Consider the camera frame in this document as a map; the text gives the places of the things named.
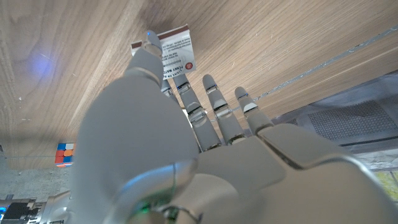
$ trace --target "wooden surface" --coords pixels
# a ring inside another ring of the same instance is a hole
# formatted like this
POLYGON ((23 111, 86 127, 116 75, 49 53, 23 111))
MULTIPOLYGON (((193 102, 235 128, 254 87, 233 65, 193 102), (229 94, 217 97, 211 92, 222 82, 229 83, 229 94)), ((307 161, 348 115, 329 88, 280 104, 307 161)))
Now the wooden surface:
MULTIPOLYGON (((75 142, 90 103, 123 74, 129 44, 146 29, 184 24, 197 61, 187 76, 210 111, 204 74, 234 108, 235 87, 260 96, 397 25, 398 1, 1 1, 0 144, 9 166, 53 166, 57 144, 75 142)), ((274 117, 396 70, 397 40, 378 40, 258 103, 274 117)))

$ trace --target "floor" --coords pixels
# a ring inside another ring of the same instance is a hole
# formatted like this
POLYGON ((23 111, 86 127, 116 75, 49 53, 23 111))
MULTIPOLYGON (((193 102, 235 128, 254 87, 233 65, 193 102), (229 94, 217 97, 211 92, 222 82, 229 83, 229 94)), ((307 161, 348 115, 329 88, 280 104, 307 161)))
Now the floor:
POLYGON ((38 202, 43 202, 49 196, 69 189, 70 167, 12 170, 0 152, 0 170, 0 199, 14 194, 15 199, 35 197, 38 202))
POLYGON ((395 0, 5 0, 0 9, 0 144, 17 170, 54 166, 57 144, 75 142, 147 29, 189 25, 197 71, 187 77, 208 110, 207 73, 232 108, 241 85, 273 118, 398 69, 395 0))

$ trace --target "green light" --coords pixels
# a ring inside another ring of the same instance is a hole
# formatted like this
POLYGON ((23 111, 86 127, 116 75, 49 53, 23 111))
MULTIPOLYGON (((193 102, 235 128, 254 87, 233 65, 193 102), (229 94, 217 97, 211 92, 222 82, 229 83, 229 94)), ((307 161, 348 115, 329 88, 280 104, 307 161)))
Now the green light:
POLYGON ((147 214, 150 211, 150 204, 145 205, 144 207, 141 208, 140 213, 141 214, 147 214))

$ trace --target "robot finger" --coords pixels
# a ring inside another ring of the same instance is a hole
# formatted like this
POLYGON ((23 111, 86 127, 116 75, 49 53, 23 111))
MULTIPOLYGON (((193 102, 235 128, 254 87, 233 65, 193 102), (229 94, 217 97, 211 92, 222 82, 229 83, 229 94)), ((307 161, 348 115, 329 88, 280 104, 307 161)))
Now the robot finger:
POLYGON ((221 146, 221 141, 185 74, 179 75, 173 80, 181 96, 182 103, 187 110, 188 119, 198 138, 201 150, 204 152, 221 146))
POLYGON ((225 143, 230 145, 245 139, 242 127, 239 125, 238 120, 211 75, 203 77, 203 86, 210 100, 211 107, 214 110, 225 143))
POLYGON ((253 135, 263 128, 273 126, 272 122, 260 111, 258 105, 255 104, 243 87, 235 89, 235 96, 253 135))
POLYGON ((172 99, 174 102, 176 102, 178 105, 178 99, 175 97, 174 92, 172 87, 169 84, 169 81, 167 80, 163 80, 162 82, 162 88, 160 89, 162 91, 162 93, 164 93, 167 97, 169 97, 170 99, 172 99))

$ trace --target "robotic hand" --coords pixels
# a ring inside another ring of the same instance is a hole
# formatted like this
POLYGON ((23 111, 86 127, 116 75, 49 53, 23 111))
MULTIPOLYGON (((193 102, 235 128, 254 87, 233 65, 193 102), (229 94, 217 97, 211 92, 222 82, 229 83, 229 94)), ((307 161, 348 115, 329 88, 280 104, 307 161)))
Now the robotic hand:
POLYGON ((162 81, 159 39, 147 34, 86 113, 71 192, 26 203, 27 211, 40 205, 19 216, 26 222, 8 222, 9 209, 2 224, 397 223, 367 168, 316 134, 274 126, 242 87, 235 95, 249 138, 214 79, 203 77, 223 146, 186 76, 174 78, 195 138, 162 81))

